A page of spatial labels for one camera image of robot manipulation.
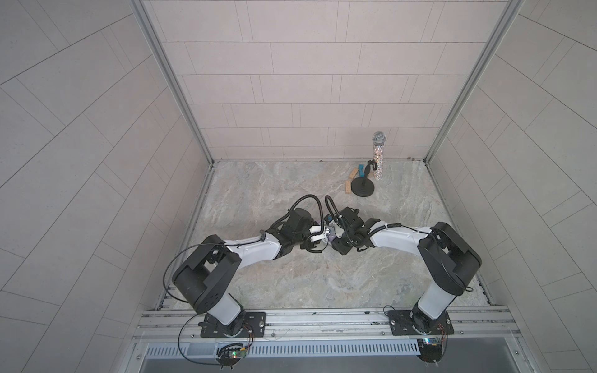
vent grille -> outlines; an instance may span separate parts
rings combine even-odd
[[[213,359],[226,343],[181,343],[187,357]],[[419,355],[417,340],[258,341],[247,357],[397,356]],[[176,343],[150,343],[146,359],[180,358]]]

black cable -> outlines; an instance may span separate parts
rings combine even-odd
[[[180,328],[179,337],[178,337],[178,339],[177,339],[177,341],[176,341],[176,345],[177,345],[177,346],[178,346],[178,348],[179,348],[179,352],[180,352],[180,354],[183,356],[183,358],[187,359],[188,361],[190,361],[190,362],[192,362],[192,363],[194,363],[194,364],[221,366],[220,364],[202,363],[202,362],[198,362],[198,361],[193,361],[193,360],[189,359],[188,357],[186,357],[186,356],[184,355],[184,353],[183,353],[182,349],[180,348],[180,335],[183,333],[183,329],[184,329],[184,327],[185,327],[185,326],[187,326],[187,324],[188,324],[188,323],[189,323],[189,322],[190,322],[192,319],[196,318],[197,316],[199,316],[199,315],[194,315],[194,316],[192,316],[190,319],[188,319],[188,320],[187,320],[187,322],[185,322],[185,323],[184,323],[183,327],[182,327],[182,328]]]

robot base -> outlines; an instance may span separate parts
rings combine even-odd
[[[243,323],[249,324],[253,330],[253,337],[261,338],[265,334],[265,312],[247,312]],[[223,328],[219,328],[220,322],[214,316],[209,313],[205,314],[205,320],[202,323],[201,338],[248,338],[249,332],[245,328],[241,328],[241,331],[237,335],[226,335]]]
[[[414,321],[410,317],[412,311],[410,310],[389,310],[387,312],[388,319],[390,320],[390,328],[392,329],[392,335],[421,335],[414,328]],[[444,311],[437,319],[438,324],[442,324],[447,334],[454,334],[454,328],[452,322],[448,317],[448,313]],[[439,327],[434,328],[427,335],[441,335],[442,331]]]

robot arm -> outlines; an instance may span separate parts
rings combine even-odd
[[[479,255],[447,223],[414,229],[378,219],[364,223],[358,210],[349,207],[330,213],[324,219],[329,223],[324,232],[307,211],[296,208],[289,211],[280,228],[272,226],[261,236],[239,241],[209,236],[174,272],[173,282],[197,313],[208,312],[225,334],[235,335],[242,328],[245,311],[226,288],[237,269],[275,260],[296,244],[311,251],[323,238],[331,240],[334,250],[343,255],[352,247],[359,250],[363,246],[403,250],[421,256],[433,277],[410,316],[413,329],[426,335],[436,328],[456,296],[464,293],[481,266]],[[209,271],[206,262],[217,265]]]

marble floor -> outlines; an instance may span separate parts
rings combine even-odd
[[[219,162],[191,243],[212,234],[222,239],[257,236],[310,193],[322,204],[329,194],[338,209],[360,209],[363,220],[375,217],[416,227],[450,223],[423,162],[386,162],[382,180],[374,180],[376,190],[367,198],[344,192],[344,181],[354,167],[355,162],[345,161]],[[299,207],[319,215],[312,200]],[[353,249],[340,255],[329,246],[322,254],[311,254],[295,246],[280,259],[238,270],[228,291],[248,309],[411,307],[431,281],[423,260],[403,251]],[[470,285],[473,292],[465,292],[453,306],[488,304],[476,278]]]

